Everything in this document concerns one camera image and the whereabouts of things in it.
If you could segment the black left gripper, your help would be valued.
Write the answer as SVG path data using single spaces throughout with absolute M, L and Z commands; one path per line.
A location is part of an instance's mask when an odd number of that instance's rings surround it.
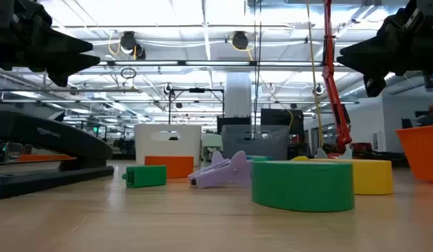
M 89 42 L 55 31 L 52 18 L 37 0 L 0 0 L 0 67 L 11 70 L 20 62 L 15 54 L 31 44 L 34 23 L 43 23 L 43 51 L 45 53 L 86 53 L 93 49 Z M 68 85 L 69 76 L 100 63 L 91 55 L 67 55 L 52 59 L 47 73 L 59 87 Z

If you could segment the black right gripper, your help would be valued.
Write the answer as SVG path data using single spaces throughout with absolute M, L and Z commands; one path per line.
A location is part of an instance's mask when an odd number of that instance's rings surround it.
M 390 72 L 402 76 L 407 71 L 421 71 L 433 76 L 433 22 L 406 23 L 405 10 L 398 10 L 384 19 L 374 37 L 341 49 L 340 55 L 339 63 L 363 75 L 367 96 L 377 97 Z

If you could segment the yellow tape roll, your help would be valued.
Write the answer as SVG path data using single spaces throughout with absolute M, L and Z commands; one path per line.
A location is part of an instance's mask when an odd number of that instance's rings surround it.
M 351 164 L 356 195 L 391 195 L 394 193 L 390 161 L 322 158 L 313 158 L 311 161 Z

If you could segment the green mini stapler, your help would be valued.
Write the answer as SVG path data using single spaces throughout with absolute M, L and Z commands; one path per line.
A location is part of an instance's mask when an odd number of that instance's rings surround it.
M 166 165 L 127 167 L 122 179 L 128 188 L 163 186 L 166 184 Z

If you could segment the orange tape roll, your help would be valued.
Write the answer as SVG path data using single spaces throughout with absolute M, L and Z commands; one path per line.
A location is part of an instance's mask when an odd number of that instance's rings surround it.
M 145 156 L 145 165 L 165 165 L 168 179 L 186 178 L 194 172 L 194 157 Z

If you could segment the light blue staple remover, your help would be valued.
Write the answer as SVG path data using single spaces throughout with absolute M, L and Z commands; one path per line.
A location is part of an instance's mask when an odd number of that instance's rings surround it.
M 330 153 L 330 154 L 326 154 L 326 152 L 321 149 L 318 148 L 314 158 L 318 158 L 318 159 L 352 159 L 353 158 L 353 152 L 351 149 L 346 149 L 345 152 L 343 154 L 339 154 L 339 153 Z

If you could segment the green tape roll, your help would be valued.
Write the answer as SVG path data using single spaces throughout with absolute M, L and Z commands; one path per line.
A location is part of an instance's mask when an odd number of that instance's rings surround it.
M 355 208 L 353 168 L 349 163 L 255 161 L 251 199 L 291 211 L 350 211 Z

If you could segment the purple staple remover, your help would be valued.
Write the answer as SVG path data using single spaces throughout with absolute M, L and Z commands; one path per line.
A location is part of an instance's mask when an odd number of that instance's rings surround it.
M 216 150 L 212 154 L 209 166 L 188 175 L 191 186 L 196 188 L 214 188 L 227 183 L 240 186 L 251 186 L 251 169 L 253 162 L 247 160 L 244 151 L 236 152 L 231 159 L 226 159 Z

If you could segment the black ceiling spotlight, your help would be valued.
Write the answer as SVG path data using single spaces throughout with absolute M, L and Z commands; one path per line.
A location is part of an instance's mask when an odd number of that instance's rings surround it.
M 120 48 L 124 53 L 131 55 L 134 60 L 145 60 L 145 48 L 139 44 L 134 31 L 124 31 L 120 37 Z
M 232 34 L 232 45 L 238 50 L 246 50 L 248 48 L 249 40 L 244 31 L 235 31 Z

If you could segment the orange plastic basket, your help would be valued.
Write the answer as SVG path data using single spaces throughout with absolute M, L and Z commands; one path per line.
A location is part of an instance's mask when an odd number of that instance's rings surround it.
M 433 182 L 433 125 L 397 129 L 396 133 L 415 178 Z

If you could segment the black monitor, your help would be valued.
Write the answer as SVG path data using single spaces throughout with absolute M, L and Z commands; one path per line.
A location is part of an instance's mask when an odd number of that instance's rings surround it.
M 260 114 L 262 125 L 285 125 L 290 134 L 304 133 L 304 114 L 301 110 L 262 108 Z

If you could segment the grey translucent bin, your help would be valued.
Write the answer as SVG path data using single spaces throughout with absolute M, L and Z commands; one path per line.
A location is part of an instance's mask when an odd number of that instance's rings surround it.
M 225 125 L 222 127 L 223 156 L 238 151 L 246 155 L 267 156 L 272 160 L 288 157 L 289 129 L 284 125 Z

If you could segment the white building column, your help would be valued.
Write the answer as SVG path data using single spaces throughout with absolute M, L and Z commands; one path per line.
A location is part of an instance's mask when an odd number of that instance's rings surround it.
M 229 118 L 251 116 L 251 87 L 249 72 L 227 72 L 225 81 L 225 115 Z

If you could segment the white plastic bin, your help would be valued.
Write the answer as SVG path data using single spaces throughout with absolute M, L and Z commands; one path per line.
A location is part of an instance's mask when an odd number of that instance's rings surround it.
M 200 163 L 199 125 L 137 124 L 134 140 L 138 165 L 145 164 L 146 156 L 192 156 L 194 166 Z

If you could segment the black equipment case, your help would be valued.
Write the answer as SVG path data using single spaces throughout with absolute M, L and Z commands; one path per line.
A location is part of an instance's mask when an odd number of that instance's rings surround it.
M 225 125 L 250 125 L 252 119 L 248 117 L 217 117 L 217 133 L 221 134 L 222 127 Z

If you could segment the black frame stand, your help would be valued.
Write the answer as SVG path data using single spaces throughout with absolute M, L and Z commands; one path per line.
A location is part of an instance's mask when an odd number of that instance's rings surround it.
M 223 89 L 213 89 L 213 88 L 203 88 L 203 87 L 192 87 L 192 88 L 188 88 L 188 89 L 184 89 L 184 88 L 179 88 L 179 89 L 174 89 L 174 88 L 170 88 L 169 93 L 168 93 L 168 124 L 171 124 L 171 105 L 173 103 L 173 99 L 172 99 L 172 94 L 178 91 L 178 94 L 175 95 L 174 100 L 176 100 L 177 98 L 179 98 L 179 96 L 183 93 L 183 92 L 189 92 L 189 93 L 205 93 L 205 92 L 210 92 L 212 95 L 214 95 L 216 98 L 219 99 L 220 103 L 222 104 L 222 117 L 225 117 L 225 91 Z M 219 97 L 216 96 L 215 92 L 220 92 L 222 94 L 222 99 L 220 99 Z

